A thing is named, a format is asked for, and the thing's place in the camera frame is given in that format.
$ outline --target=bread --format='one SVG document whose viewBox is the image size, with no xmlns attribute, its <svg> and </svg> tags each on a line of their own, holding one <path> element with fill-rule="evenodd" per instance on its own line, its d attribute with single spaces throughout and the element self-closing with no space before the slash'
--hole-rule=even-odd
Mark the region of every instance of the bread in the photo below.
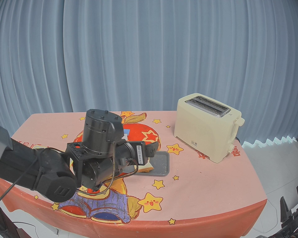
<svg viewBox="0 0 298 238">
<path fill-rule="evenodd" d="M 153 168 L 152 164 L 150 164 L 150 158 L 148 158 L 148 162 L 145 165 L 139 166 L 138 173 L 148 173 L 153 169 L 154 168 Z"/>
</svg>

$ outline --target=white floor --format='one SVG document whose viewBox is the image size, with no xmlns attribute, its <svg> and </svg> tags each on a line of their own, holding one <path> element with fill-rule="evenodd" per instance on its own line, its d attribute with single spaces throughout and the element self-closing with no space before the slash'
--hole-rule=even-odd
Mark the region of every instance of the white floor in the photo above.
<svg viewBox="0 0 298 238">
<path fill-rule="evenodd" d="M 268 237 L 281 228 L 280 198 L 285 197 L 289 209 L 298 204 L 296 190 L 298 186 L 298 142 L 288 137 L 281 141 L 274 140 L 271 142 L 268 140 L 266 144 L 258 141 L 253 145 L 244 143 L 243 148 L 268 197 L 268 202 L 260 218 L 245 238 L 255 238 L 259 235 Z M 0 202 L 0 206 L 13 222 L 26 222 L 36 226 L 39 238 L 83 238 L 63 230 L 58 230 L 57 235 L 55 228 L 46 228 L 30 214 L 21 210 L 8 212 L 2 202 Z M 33 226 L 20 223 L 16 225 L 23 228 L 32 238 L 37 237 Z"/>
</svg>

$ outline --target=gray tray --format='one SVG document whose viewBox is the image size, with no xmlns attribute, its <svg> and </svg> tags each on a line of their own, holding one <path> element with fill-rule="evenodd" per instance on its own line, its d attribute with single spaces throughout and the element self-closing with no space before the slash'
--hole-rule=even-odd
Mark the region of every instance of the gray tray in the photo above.
<svg viewBox="0 0 298 238">
<path fill-rule="evenodd" d="M 150 164 L 153 166 L 153 170 L 148 173 L 136 173 L 135 175 L 143 176 L 166 176 L 170 172 L 170 155 L 165 151 L 157 151 L 155 156 L 150 158 Z M 134 166 L 127 166 L 123 173 L 130 173 L 134 171 Z"/>
</svg>

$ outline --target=black robotic arm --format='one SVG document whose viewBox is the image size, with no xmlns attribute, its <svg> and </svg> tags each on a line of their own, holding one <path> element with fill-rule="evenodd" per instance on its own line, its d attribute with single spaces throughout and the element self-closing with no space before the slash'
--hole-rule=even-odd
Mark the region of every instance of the black robotic arm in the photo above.
<svg viewBox="0 0 298 238">
<path fill-rule="evenodd" d="M 88 110 L 82 142 L 68 143 L 65 152 L 31 149 L 10 138 L 7 130 L 0 127 L 0 178 L 13 183 L 11 188 L 17 184 L 36 190 L 53 202 L 63 202 L 82 185 L 96 191 L 105 182 L 135 174 L 139 165 L 154 157 L 158 142 L 127 142 L 122 139 L 121 121 L 114 113 Z M 74 174 L 69 168 L 71 159 Z M 136 165 L 135 171 L 121 175 L 129 165 Z"/>
</svg>

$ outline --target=toaster slot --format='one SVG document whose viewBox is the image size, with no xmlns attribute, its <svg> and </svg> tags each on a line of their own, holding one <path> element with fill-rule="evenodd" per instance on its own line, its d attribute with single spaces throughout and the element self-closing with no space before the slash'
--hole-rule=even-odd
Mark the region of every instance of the toaster slot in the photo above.
<svg viewBox="0 0 298 238">
<path fill-rule="evenodd" d="M 201 109 L 209 114 L 212 114 L 216 117 L 223 117 L 227 114 L 231 109 L 221 105 L 217 102 L 211 101 L 202 96 L 197 96 L 195 98 L 189 99 L 186 101 L 187 104 L 190 104 L 198 109 Z"/>
</svg>

